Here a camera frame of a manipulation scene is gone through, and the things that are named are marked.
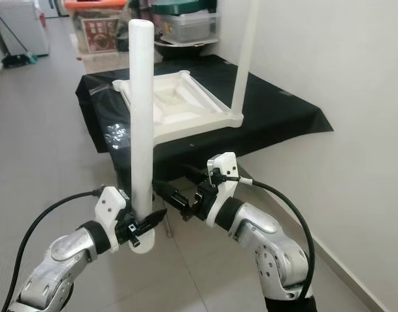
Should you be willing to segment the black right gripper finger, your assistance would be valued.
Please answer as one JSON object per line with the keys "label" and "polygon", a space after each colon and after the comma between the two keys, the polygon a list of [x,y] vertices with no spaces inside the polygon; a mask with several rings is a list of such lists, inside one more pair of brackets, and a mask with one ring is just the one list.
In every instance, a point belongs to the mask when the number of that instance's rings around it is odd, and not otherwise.
{"label": "black right gripper finger", "polygon": [[182,169],[186,178],[196,185],[197,190],[216,190],[216,185],[206,169],[199,169],[190,164],[182,164]]}
{"label": "black right gripper finger", "polygon": [[170,185],[169,182],[162,179],[154,179],[152,187],[157,196],[163,199],[163,202],[170,204],[176,210],[180,211],[182,220],[187,221],[195,216],[193,206],[190,205],[189,200],[181,195],[181,193]]}

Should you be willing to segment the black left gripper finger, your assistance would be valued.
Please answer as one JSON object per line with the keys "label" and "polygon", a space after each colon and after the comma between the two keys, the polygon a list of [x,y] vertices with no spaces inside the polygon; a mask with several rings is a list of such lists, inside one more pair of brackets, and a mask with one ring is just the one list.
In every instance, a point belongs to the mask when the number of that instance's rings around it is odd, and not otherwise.
{"label": "black left gripper finger", "polygon": [[157,225],[159,225],[161,221],[166,219],[166,214],[166,210],[157,210],[149,214],[149,216],[146,217],[145,220],[142,221],[142,223],[139,223],[138,231],[151,231],[152,229],[157,227]]}

